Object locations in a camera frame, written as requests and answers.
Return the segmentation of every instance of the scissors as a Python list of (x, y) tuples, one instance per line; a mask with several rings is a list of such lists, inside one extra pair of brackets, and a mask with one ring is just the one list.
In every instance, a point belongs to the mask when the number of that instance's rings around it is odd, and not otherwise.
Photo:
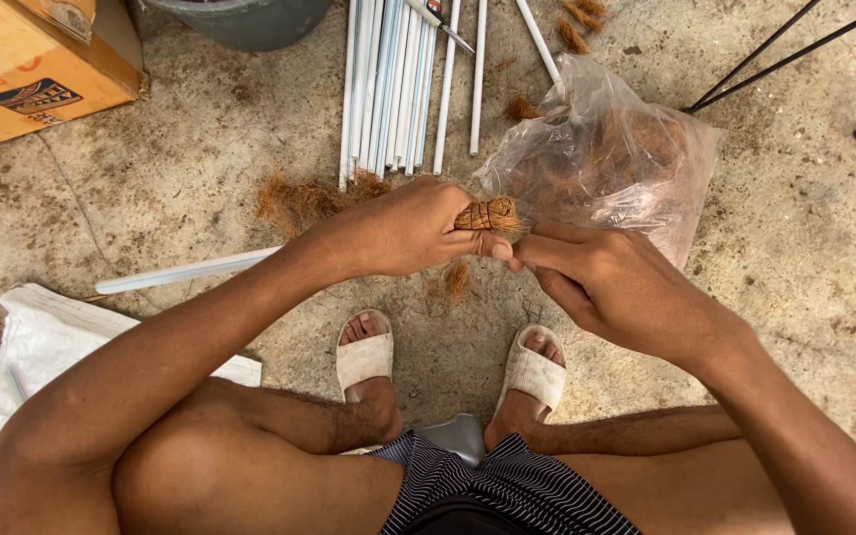
[(470, 55), (475, 55), (475, 50), (465, 43), (464, 39), (458, 37), (458, 33), (451, 30), (451, 27), (448, 26), (448, 21), (444, 20), (444, 17), (441, 16), (441, 4), (439, 4), (437, 0), (428, 0), (424, 3), (422, 3), (422, 0), (405, 0), (405, 2), (407, 2), (412, 9), (417, 11), (419, 15), (428, 21), (429, 25), (434, 28), (441, 28), (445, 33), (451, 36), (456, 43), (458, 43), (458, 46), (463, 48)]

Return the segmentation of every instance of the clear plastic bag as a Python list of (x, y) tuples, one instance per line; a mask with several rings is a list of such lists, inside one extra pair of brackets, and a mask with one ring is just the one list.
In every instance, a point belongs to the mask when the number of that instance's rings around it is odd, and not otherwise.
[(644, 232), (683, 269), (725, 130), (644, 103), (585, 56), (557, 63), (545, 116), (508, 130), (475, 176), (535, 220)]

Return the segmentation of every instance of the striped shorts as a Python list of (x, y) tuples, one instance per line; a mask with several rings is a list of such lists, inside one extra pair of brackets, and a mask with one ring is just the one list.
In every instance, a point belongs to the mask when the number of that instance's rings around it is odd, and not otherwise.
[(429, 505), (455, 495), (474, 498), (531, 533), (639, 533), (577, 472), (533, 453), (517, 433), (502, 440), (476, 470), (414, 431), (368, 455), (405, 467), (382, 535), (398, 535)]

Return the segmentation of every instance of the cardboard box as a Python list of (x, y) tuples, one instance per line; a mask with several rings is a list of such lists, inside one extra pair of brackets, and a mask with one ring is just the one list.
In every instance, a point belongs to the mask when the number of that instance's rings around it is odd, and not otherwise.
[(136, 99), (143, 67), (121, 0), (0, 0), (0, 141)]

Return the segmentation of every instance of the sandal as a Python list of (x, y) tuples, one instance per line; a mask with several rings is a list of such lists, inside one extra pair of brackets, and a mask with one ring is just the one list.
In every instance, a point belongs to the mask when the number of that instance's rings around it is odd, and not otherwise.
[[(378, 330), (384, 334), (370, 336), (357, 342), (339, 346), (339, 340), (352, 318), (368, 312), (375, 321)], [(392, 356), (395, 343), (392, 338), (392, 324), (388, 316), (378, 310), (360, 310), (342, 324), (336, 338), (336, 375), (339, 376), (339, 389), (342, 401), (345, 390), (355, 383), (362, 383), (373, 377), (392, 379)]]
[(519, 330), (507, 354), (504, 387), (500, 390), (500, 399), (497, 400), (497, 408), (494, 413), (504, 403), (508, 390), (520, 390), (525, 394), (534, 396), (542, 404), (550, 407), (551, 411), (544, 419), (545, 423), (550, 419), (556, 406), (560, 404), (563, 386), (567, 380), (567, 370), (547, 357), (523, 346), (527, 337), (534, 331), (543, 333), (546, 338), (545, 343), (551, 342), (561, 352), (563, 351), (556, 334), (541, 324), (530, 323)]

